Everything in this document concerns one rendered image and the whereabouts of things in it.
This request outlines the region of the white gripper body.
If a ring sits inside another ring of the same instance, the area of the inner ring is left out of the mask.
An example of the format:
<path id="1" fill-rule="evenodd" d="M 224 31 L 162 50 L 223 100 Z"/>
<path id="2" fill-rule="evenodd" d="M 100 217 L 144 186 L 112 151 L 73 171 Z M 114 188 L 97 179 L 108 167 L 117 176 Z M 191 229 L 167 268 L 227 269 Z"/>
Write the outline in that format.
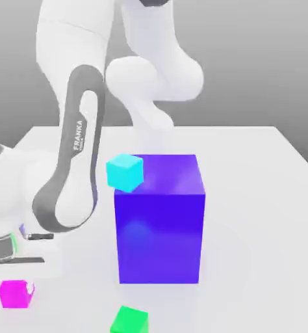
<path id="1" fill-rule="evenodd" d="M 56 278 L 62 274 L 62 260 L 49 254 L 15 257 L 0 262 L 0 280 L 35 280 Z"/>

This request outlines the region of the small magenta cube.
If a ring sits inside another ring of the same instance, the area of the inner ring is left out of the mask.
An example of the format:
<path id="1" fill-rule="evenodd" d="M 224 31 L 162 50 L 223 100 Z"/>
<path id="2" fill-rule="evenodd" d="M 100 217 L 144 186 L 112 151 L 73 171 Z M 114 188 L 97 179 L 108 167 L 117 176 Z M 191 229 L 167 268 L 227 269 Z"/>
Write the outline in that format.
<path id="1" fill-rule="evenodd" d="M 0 283 L 0 301 L 3 308 L 28 308 L 33 294 L 27 292 L 26 280 L 3 280 Z"/>

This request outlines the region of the small green cube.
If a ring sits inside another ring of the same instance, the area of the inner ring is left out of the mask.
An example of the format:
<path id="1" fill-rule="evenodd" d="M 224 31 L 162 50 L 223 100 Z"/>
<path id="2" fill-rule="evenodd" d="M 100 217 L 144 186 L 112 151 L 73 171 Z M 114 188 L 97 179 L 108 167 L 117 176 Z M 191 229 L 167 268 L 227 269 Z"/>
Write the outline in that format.
<path id="1" fill-rule="evenodd" d="M 141 310 L 121 306 L 110 333 L 149 333 L 149 315 Z"/>

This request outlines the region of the small cyan cube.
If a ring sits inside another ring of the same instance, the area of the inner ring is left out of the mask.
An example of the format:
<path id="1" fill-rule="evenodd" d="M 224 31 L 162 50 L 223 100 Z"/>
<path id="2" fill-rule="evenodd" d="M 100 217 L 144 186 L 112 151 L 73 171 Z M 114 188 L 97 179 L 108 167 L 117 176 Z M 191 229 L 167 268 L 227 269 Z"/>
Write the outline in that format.
<path id="1" fill-rule="evenodd" d="M 106 163 L 108 186 L 130 193 L 144 182 L 144 160 L 121 153 Z"/>

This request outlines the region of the large blue box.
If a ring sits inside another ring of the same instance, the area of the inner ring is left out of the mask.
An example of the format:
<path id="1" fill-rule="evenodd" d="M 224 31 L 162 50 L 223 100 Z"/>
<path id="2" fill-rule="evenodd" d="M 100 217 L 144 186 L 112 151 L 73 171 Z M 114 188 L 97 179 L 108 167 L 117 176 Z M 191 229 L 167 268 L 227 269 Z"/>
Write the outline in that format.
<path id="1" fill-rule="evenodd" d="M 142 158 L 144 182 L 114 191 L 120 283 L 196 284 L 206 199 L 197 157 Z"/>

